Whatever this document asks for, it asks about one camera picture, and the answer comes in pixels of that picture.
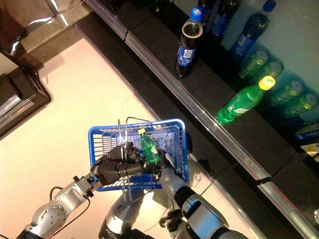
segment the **white floor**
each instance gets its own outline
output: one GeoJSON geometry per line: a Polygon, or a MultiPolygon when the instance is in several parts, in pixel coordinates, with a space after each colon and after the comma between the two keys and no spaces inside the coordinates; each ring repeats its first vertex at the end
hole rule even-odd
{"type": "MultiPolygon", "coordinates": [[[[84,39],[45,63],[39,74],[53,101],[0,142],[0,234],[11,239],[31,222],[34,211],[48,202],[52,187],[64,187],[73,176],[89,172],[90,127],[114,125],[128,116],[155,120],[84,39]]],[[[210,181],[190,164],[192,188],[202,193],[210,181]]],[[[96,192],[88,211],[54,238],[97,238],[106,213],[121,193],[96,192]]],[[[166,210],[152,196],[145,196],[134,225],[141,231],[155,225],[166,210]]],[[[203,196],[225,216],[230,229],[250,239],[259,238],[215,185],[203,196]]],[[[158,224],[147,233],[157,239],[169,238],[158,224]]]]}

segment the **plastic bottle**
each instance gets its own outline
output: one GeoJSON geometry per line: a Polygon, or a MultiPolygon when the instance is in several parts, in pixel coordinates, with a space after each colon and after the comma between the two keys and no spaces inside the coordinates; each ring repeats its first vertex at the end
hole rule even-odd
{"type": "Polygon", "coordinates": [[[221,42],[228,23],[237,11],[241,0],[221,0],[210,34],[215,42],[221,42]]]}
{"type": "Polygon", "coordinates": [[[201,22],[205,26],[214,7],[216,0],[198,0],[198,8],[202,12],[201,22]]]}
{"type": "Polygon", "coordinates": [[[158,150],[151,138],[145,133],[145,129],[139,129],[138,133],[141,135],[141,146],[148,163],[154,164],[160,162],[158,150]]]}
{"type": "Polygon", "coordinates": [[[196,7],[193,8],[190,19],[182,27],[181,43],[175,63],[175,72],[179,77],[188,75],[194,65],[198,41],[203,34],[201,17],[202,12],[196,7]]]}
{"type": "Polygon", "coordinates": [[[270,13],[275,6],[276,2],[274,0],[267,0],[260,12],[249,17],[244,30],[231,48],[231,53],[235,59],[243,58],[257,38],[267,29],[270,13]]]}
{"type": "Polygon", "coordinates": [[[220,123],[233,122],[236,117],[255,107],[262,99],[265,91],[274,85],[275,79],[272,76],[265,76],[257,85],[242,89],[217,113],[217,120],[220,123]]]}

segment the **plastic basket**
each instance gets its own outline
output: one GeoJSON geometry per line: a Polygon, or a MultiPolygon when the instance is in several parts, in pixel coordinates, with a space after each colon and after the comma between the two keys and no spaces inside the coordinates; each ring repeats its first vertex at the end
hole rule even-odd
{"type": "MultiPolygon", "coordinates": [[[[122,138],[125,137],[125,125],[121,126],[122,138]]],[[[146,129],[157,148],[165,150],[171,154],[176,169],[176,174],[188,183],[188,163],[185,124],[180,119],[168,119],[155,122],[143,122],[128,124],[128,141],[134,143],[134,146],[141,148],[141,136],[138,134],[140,128],[146,129]]],[[[102,155],[109,152],[112,148],[121,144],[119,130],[117,125],[112,126],[94,126],[90,128],[89,150],[91,166],[102,155]]],[[[140,173],[130,176],[131,189],[151,189],[161,188],[152,174],[140,173]]],[[[97,191],[111,191],[123,189],[123,178],[112,185],[100,187],[97,191]]]]}

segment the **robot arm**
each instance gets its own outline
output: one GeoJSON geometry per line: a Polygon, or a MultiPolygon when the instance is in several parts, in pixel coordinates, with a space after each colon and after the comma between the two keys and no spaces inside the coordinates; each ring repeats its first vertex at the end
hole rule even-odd
{"type": "Polygon", "coordinates": [[[186,227],[179,231],[176,239],[247,239],[241,233],[229,230],[223,215],[191,190],[171,167],[162,170],[159,182],[187,219],[186,227]]]}
{"type": "MultiPolygon", "coordinates": [[[[128,143],[127,152],[134,157],[133,144],[128,143]]],[[[76,210],[100,186],[112,184],[123,176],[142,172],[138,163],[125,164],[121,157],[120,146],[103,155],[91,168],[91,172],[60,190],[47,204],[41,206],[32,217],[32,222],[24,228],[17,239],[51,239],[62,228],[67,217],[76,210]]]]}

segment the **green soda bottle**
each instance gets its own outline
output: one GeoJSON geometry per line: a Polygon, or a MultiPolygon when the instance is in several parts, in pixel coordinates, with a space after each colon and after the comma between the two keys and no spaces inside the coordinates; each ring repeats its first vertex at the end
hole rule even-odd
{"type": "Polygon", "coordinates": [[[274,77],[265,76],[257,85],[248,86],[242,89],[217,113],[218,122],[221,124],[233,122],[237,116],[240,116],[255,107],[262,99],[265,91],[269,90],[274,85],[274,77]]]}
{"type": "Polygon", "coordinates": [[[141,135],[142,150],[148,163],[156,164],[160,162],[160,155],[158,153],[158,150],[151,138],[145,133],[145,129],[139,129],[138,133],[141,135]]]}

